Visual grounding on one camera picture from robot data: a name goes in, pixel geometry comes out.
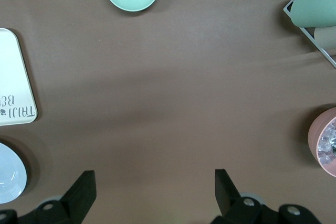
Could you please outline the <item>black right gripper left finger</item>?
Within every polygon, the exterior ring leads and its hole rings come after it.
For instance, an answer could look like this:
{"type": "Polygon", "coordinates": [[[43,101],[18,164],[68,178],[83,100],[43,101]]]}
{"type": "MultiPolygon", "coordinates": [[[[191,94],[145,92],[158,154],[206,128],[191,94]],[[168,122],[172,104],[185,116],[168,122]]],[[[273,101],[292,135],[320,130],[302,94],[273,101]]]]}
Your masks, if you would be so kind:
{"type": "Polygon", "coordinates": [[[84,171],[59,200],[34,210],[37,224],[82,224],[97,196],[95,172],[84,171]]]}

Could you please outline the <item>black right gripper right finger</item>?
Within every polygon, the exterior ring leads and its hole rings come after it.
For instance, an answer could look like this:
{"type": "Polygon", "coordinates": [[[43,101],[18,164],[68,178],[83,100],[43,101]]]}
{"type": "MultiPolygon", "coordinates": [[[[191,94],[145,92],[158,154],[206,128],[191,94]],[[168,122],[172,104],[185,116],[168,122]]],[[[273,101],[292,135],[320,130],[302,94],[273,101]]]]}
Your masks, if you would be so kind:
{"type": "Polygon", "coordinates": [[[221,215],[212,224],[279,224],[276,211],[253,197],[242,197],[225,169],[215,171],[215,198],[221,215]]]}

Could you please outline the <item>white round plate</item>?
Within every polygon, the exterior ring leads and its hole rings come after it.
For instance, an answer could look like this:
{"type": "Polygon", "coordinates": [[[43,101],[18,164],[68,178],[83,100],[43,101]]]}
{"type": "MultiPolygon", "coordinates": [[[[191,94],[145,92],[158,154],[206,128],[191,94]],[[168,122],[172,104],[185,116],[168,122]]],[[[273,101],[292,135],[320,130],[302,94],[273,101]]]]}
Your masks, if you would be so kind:
{"type": "Polygon", "coordinates": [[[0,143],[0,204],[18,198],[26,184],[27,171],[22,159],[7,145],[0,143]]]}

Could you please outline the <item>pink ribbed bowl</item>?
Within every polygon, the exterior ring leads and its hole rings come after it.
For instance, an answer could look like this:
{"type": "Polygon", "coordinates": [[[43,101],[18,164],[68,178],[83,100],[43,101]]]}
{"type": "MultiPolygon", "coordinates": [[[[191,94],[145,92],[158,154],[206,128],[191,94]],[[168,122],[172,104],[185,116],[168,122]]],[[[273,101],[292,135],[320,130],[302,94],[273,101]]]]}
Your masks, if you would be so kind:
{"type": "Polygon", "coordinates": [[[322,136],[322,133],[325,131],[327,126],[336,119],[336,107],[328,109],[321,113],[317,118],[312,122],[309,131],[308,131],[308,145],[310,152],[312,153],[315,160],[318,162],[320,167],[329,175],[336,178],[336,160],[333,160],[329,164],[323,165],[319,160],[318,155],[318,143],[322,136]]]}

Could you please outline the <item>clear crumpled pieces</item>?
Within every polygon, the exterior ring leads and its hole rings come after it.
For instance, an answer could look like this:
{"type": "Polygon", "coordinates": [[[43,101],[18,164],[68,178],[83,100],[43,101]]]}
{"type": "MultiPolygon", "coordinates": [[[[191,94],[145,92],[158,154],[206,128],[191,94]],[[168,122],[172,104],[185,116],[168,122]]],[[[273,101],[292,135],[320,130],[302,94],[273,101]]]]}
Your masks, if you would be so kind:
{"type": "Polygon", "coordinates": [[[318,141],[318,158],[322,165],[336,160],[336,119],[331,121],[318,141]]]}

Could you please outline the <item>brown table cover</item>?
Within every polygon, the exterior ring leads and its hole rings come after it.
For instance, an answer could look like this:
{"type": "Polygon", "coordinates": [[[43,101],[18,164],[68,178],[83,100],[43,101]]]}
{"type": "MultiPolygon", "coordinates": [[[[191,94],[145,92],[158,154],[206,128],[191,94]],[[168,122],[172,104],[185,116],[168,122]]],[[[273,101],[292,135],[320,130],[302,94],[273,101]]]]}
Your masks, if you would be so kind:
{"type": "Polygon", "coordinates": [[[209,224],[215,170],[271,209],[336,224],[336,178],[312,156],[313,120],[336,106],[336,69],[283,12],[290,0],[0,0],[37,104],[0,127],[29,179],[0,205],[24,215],[84,170],[83,224],[209,224]]]}

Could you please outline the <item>cream bear print tray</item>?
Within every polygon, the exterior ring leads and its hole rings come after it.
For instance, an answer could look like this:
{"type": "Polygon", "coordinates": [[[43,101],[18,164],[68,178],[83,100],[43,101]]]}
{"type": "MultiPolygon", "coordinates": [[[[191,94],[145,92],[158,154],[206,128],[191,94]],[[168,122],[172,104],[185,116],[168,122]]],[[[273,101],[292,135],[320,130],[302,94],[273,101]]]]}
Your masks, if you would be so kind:
{"type": "Polygon", "coordinates": [[[19,40],[0,28],[0,126],[31,123],[37,115],[19,40]]]}

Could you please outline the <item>beige cup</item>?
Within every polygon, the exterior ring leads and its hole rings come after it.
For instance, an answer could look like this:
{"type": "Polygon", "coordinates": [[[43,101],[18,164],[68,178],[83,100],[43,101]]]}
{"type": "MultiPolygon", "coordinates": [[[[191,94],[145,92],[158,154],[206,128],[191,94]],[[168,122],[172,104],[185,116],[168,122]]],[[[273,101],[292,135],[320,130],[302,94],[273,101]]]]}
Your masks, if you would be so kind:
{"type": "Polygon", "coordinates": [[[323,49],[336,49],[336,26],[317,27],[314,39],[323,49]]]}

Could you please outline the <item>sage green cup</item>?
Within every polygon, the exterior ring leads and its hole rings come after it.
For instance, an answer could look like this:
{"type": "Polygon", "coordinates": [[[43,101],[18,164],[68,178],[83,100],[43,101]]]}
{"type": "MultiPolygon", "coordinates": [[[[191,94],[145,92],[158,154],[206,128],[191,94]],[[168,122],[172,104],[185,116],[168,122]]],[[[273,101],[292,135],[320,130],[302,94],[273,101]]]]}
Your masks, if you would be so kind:
{"type": "Polygon", "coordinates": [[[294,0],[290,18],[297,27],[336,26],[336,0],[294,0]]]}

